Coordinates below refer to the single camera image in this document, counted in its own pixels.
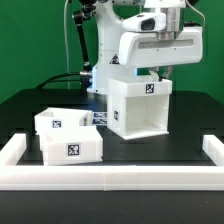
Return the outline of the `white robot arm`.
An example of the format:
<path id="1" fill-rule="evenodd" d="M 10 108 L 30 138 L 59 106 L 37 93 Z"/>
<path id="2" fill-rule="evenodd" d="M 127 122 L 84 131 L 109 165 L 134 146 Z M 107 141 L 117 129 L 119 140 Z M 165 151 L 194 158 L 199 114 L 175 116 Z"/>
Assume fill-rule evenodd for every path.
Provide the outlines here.
<path id="1" fill-rule="evenodd" d="M 190 0 L 104 0 L 95 6 L 98 61 L 90 93 L 105 95 L 109 79 L 134 77 L 140 68 L 159 81 L 175 65 L 201 61 L 203 27 L 184 20 L 185 9 L 193 6 Z"/>

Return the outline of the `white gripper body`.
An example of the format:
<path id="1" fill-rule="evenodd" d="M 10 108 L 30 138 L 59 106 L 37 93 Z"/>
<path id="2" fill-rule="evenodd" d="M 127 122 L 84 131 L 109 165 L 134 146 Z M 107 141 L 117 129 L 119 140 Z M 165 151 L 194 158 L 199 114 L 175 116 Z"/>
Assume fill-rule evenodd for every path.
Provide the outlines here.
<path id="1" fill-rule="evenodd" d="M 119 44 L 119 63 L 149 68 L 198 63 L 202 59 L 201 27 L 185 27 L 176 39 L 158 40 L 155 33 L 126 32 Z"/>

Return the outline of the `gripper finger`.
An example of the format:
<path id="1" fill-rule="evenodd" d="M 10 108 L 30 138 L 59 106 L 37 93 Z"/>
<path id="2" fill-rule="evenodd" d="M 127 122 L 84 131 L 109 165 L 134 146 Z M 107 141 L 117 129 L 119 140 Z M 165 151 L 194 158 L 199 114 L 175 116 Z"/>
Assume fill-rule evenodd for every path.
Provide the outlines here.
<path id="1" fill-rule="evenodd" d="M 173 73 L 174 67 L 173 66 L 167 66 L 162 74 L 162 77 L 165 79 L 169 79 Z"/>
<path id="2" fill-rule="evenodd" d="M 149 69 L 149 74 L 152 77 L 152 79 L 154 81 L 158 81 L 159 80 L 159 75 L 158 75 L 158 70 L 156 67 L 150 68 Z"/>

